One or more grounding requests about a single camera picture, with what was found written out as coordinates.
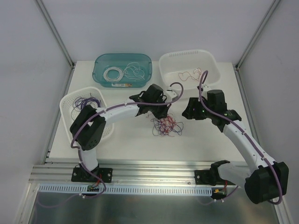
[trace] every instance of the perforated metal strip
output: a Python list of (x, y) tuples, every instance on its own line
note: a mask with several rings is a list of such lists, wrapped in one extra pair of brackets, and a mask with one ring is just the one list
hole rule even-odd
[[(85, 184), (40, 184), (40, 192), (52, 193), (84, 193), (88, 192)], [(107, 185), (105, 194), (120, 195), (185, 195), (185, 196), (211, 196), (212, 189), (209, 187), (160, 187), (160, 186), (127, 186), (127, 185)]]

